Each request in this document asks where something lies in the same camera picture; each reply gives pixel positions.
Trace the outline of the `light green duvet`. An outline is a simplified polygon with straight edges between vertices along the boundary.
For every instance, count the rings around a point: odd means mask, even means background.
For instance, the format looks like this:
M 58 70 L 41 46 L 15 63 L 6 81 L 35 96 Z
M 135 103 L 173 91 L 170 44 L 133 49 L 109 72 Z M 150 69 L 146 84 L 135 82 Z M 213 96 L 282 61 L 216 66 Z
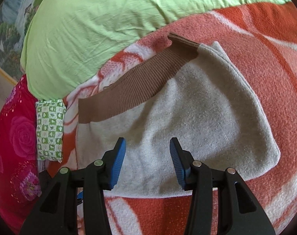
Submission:
M 25 35 L 21 66 L 30 93 L 61 99 L 116 53 L 192 14 L 290 0 L 43 0 Z

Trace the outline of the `grey brown-trimmed sweater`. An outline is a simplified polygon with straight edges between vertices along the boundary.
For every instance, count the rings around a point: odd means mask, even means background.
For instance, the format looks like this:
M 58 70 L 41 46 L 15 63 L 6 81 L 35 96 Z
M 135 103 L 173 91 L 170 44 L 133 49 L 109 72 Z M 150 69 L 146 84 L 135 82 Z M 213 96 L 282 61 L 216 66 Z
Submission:
M 280 150 L 255 92 L 218 42 L 197 44 L 174 34 L 171 46 L 129 70 L 103 91 L 78 102 L 80 169 L 112 149 L 126 153 L 113 196 L 183 196 L 170 139 L 207 166 L 233 167 L 257 178 Z

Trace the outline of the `landscape wall picture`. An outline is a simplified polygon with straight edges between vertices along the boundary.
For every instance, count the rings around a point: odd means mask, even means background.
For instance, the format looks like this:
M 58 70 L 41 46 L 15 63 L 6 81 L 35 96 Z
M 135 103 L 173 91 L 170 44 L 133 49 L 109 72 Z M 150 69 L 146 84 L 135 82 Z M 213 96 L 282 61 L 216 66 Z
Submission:
M 3 0 L 0 4 L 0 68 L 15 81 L 23 72 L 20 58 L 23 42 L 43 0 Z

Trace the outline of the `green white checkered pillow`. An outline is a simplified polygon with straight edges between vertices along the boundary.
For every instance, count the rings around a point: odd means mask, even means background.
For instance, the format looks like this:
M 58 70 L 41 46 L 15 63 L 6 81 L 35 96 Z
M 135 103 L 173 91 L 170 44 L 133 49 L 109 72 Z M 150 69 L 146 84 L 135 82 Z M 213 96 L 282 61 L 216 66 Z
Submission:
M 37 159 L 61 163 L 66 106 L 61 99 L 36 102 Z

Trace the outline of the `magenta rose pillow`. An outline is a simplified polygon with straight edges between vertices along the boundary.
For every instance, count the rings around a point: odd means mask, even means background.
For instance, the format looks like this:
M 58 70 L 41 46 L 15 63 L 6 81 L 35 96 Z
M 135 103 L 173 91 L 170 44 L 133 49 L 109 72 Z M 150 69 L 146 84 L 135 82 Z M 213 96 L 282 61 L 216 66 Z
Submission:
M 0 216 L 15 234 L 41 195 L 36 101 L 23 76 L 0 111 Z

